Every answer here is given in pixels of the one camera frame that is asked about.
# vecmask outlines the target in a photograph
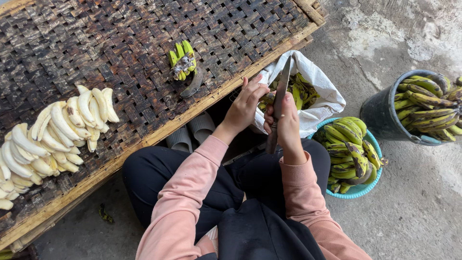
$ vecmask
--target ground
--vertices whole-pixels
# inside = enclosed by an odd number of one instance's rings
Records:
[[[302,53],[346,99],[340,116],[402,73],[422,68],[460,76],[460,0],[324,0],[330,13]],[[351,200],[327,196],[344,232],[373,259],[462,256],[460,143],[424,147],[380,141],[389,159],[377,186]],[[103,222],[101,203],[115,219]],[[133,259],[143,229],[118,174],[36,240],[40,259]]]

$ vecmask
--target black bucket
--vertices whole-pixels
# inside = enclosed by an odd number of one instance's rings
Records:
[[[380,140],[388,141],[411,141],[413,143],[437,146],[436,143],[426,142],[419,136],[411,135],[401,125],[398,116],[395,111],[395,94],[396,89],[401,81],[410,76],[422,76],[436,75],[436,73],[423,70],[415,69],[408,71],[401,75],[393,85],[388,88],[376,93],[368,100],[363,103],[359,116],[367,125],[367,129],[371,131],[375,138]]]

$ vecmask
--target pink sweatshirt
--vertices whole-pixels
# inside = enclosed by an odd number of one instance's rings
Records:
[[[159,192],[147,228],[136,252],[138,260],[189,260],[215,252],[205,235],[194,245],[199,208],[215,181],[228,146],[209,136],[178,168]],[[327,260],[370,260],[330,217],[316,184],[310,154],[305,164],[290,166],[280,160],[286,217],[307,226]]]

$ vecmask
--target blue basket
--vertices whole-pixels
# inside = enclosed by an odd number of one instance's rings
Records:
[[[316,128],[319,131],[319,129],[321,127],[323,127],[326,124],[332,123],[336,119],[339,119],[339,118],[330,118],[330,119],[324,120],[324,121],[320,122],[316,126]],[[307,138],[311,139],[314,134],[315,133],[309,135]],[[369,130],[367,131],[367,135],[364,137],[364,139],[372,144],[372,146],[374,147],[374,149],[376,150],[376,152],[378,154],[378,157],[382,158],[382,151],[380,150],[380,146],[378,145],[377,140],[375,139],[375,137],[371,134],[371,132],[369,132]],[[380,179],[380,175],[382,175],[382,168],[380,168],[377,171],[377,179],[374,182],[372,182],[371,184],[368,184],[368,185],[359,184],[359,185],[350,187],[350,189],[345,194],[332,193],[330,191],[330,184],[329,184],[329,185],[327,185],[327,192],[326,193],[329,194],[330,196],[333,196],[333,197],[336,197],[336,198],[344,198],[344,199],[358,198],[358,197],[361,197],[364,194],[366,194],[366,193],[368,193],[369,191],[372,190],[372,188],[377,184],[378,180]]]

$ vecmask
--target slipper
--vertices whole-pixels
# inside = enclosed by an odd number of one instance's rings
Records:
[[[194,138],[202,144],[215,131],[215,124],[207,112],[202,112],[188,123]]]
[[[167,146],[174,150],[179,150],[187,153],[193,153],[193,146],[191,144],[191,138],[189,138],[188,129],[186,126],[182,126],[166,139]]]

